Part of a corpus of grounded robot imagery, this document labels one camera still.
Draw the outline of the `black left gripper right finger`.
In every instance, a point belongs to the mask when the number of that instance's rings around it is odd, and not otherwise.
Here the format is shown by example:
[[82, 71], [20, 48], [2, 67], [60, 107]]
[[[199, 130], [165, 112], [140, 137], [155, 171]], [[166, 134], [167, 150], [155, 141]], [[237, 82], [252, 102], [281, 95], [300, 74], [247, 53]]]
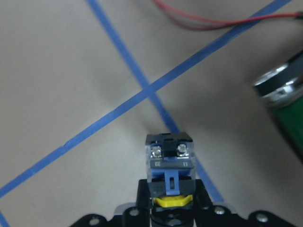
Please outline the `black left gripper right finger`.
[[293, 227], [294, 224], [265, 210], [257, 210], [248, 218], [239, 216], [225, 203], [212, 202], [202, 180], [195, 182], [193, 217], [198, 227]]

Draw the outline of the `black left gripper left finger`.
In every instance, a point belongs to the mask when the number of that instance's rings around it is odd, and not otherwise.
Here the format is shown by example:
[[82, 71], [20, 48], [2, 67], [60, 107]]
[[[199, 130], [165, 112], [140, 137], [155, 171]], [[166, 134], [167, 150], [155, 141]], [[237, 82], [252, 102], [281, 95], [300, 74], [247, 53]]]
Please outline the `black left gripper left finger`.
[[72, 224], [73, 227], [149, 227], [151, 197], [147, 180], [138, 182], [136, 201], [119, 205], [107, 220], [99, 214], [87, 214]]

